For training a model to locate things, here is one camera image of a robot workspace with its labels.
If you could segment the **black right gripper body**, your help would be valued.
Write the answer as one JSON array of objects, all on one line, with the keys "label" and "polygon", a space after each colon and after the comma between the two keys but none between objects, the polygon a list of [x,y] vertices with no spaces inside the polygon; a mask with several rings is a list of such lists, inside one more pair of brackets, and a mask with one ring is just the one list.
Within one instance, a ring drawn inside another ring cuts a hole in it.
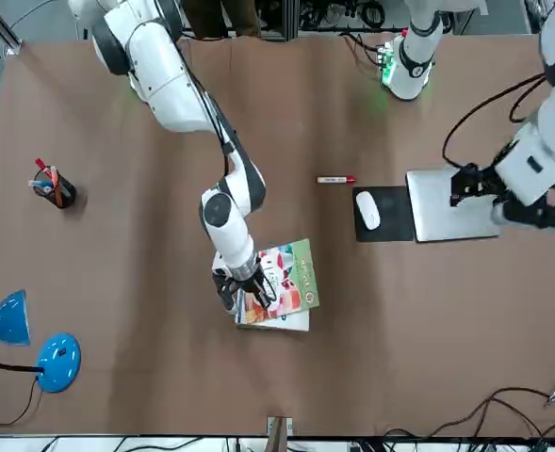
[{"label": "black right gripper body", "polygon": [[247,293],[252,293],[256,297],[264,297],[266,295],[264,280],[264,272],[261,267],[258,267],[249,278],[243,281],[235,279],[235,283]]}]

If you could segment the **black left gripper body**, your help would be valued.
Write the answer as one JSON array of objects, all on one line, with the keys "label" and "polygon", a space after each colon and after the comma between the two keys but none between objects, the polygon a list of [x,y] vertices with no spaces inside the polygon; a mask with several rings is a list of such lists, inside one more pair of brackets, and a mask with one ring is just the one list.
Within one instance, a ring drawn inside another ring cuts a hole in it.
[{"label": "black left gripper body", "polygon": [[500,202],[508,192],[508,188],[498,175],[494,165],[476,168],[476,189],[475,197],[495,196],[495,200]]}]

